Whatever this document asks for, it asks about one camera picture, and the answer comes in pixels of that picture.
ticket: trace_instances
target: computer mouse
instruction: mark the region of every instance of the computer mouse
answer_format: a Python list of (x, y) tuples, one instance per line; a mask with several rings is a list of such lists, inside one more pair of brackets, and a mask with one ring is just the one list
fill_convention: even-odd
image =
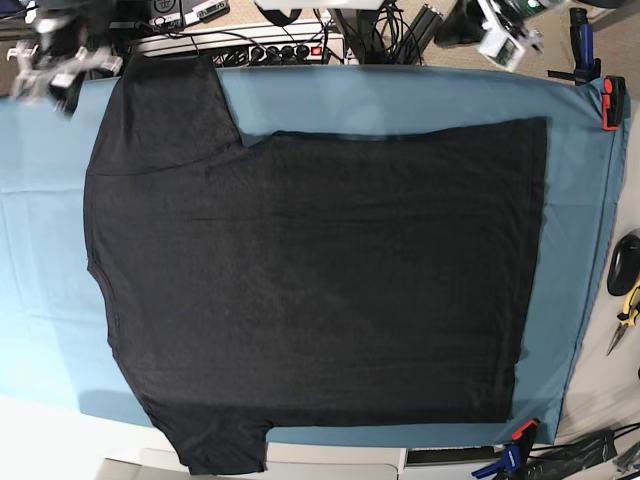
[(616, 297), (629, 293), (640, 275), (640, 238), (630, 233), (613, 249), (607, 290)]

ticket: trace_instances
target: folded t-shirt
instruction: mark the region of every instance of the folded t-shirt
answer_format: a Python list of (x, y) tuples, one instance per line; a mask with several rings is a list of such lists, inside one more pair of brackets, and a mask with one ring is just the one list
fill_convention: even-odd
[(262, 471), (273, 426), (503, 422), (545, 162), (539, 118), (245, 148), (210, 60), (135, 59), (85, 187), (114, 357), (192, 473)]

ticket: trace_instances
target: blue table cover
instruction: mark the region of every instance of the blue table cover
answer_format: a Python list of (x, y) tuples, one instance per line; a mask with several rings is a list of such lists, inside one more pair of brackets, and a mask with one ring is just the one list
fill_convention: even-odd
[[(475, 446), (507, 441), (536, 416), (543, 421), (539, 441), (552, 441), (602, 274), (624, 168), (628, 113), (618, 131), (602, 129), (602, 80), (573, 87), (513, 74), (399, 66), (229, 69), (220, 79), (247, 144), (278, 130), (383, 136), (548, 117), (544, 222), (511, 419), (275, 428), (267, 438)], [(47, 102), (0, 101), (0, 394), (149, 425), (111, 357), (104, 302), (86, 271), (84, 174), (113, 85), (86, 83), (71, 119)]]

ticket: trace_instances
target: blue clamp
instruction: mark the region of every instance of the blue clamp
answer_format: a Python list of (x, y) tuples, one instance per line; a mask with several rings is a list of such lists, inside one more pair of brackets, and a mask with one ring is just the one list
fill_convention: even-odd
[(569, 9), (571, 17), (571, 50), (576, 67), (573, 73), (557, 72), (549, 70), (547, 73), (551, 78), (569, 80), (576, 85), (584, 85), (600, 77), (602, 73), (602, 62), (599, 58), (593, 58), (593, 26), (587, 18), (587, 11), (584, 8)]
[(504, 449), (502, 455), (500, 456), (500, 460), (496, 463), (488, 465), (480, 470), (476, 470), (475, 472), (471, 472), (475, 478), (485, 478), (489, 475), (499, 474), (503, 470), (507, 473), (513, 473), (522, 464), (522, 459), (520, 458), (520, 449), (516, 445), (509, 445)]

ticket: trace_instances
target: clamp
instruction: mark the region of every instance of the clamp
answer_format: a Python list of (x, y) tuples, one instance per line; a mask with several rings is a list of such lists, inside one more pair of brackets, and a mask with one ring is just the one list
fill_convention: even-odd
[(536, 433), (540, 420), (532, 418), (513, 432), (511, 439), (513, 443), (507, 446), (502, 452), (500, 459), (484, 468), (471, 472), (475, 478), (485, 478), (489, 475), (496, 475), (493, 480), (520, 479), (527, 463), (531, 448), (536, 441)]
[(626, 93), (624, 77), (605, 77), (602, 94), (602, 128), (605, 130), (617, 130), (622, 123)]
[(569, 80), (576, 85), (584, 85), (596, 78), (600, 78), (602, 63), (599, 58), (593, 58), (593, 26), (587, 19), (587, 11), (584, 8), (571, 8), (571, 50), (576, 67), (573, 73), (548, 70), (551, 78)]

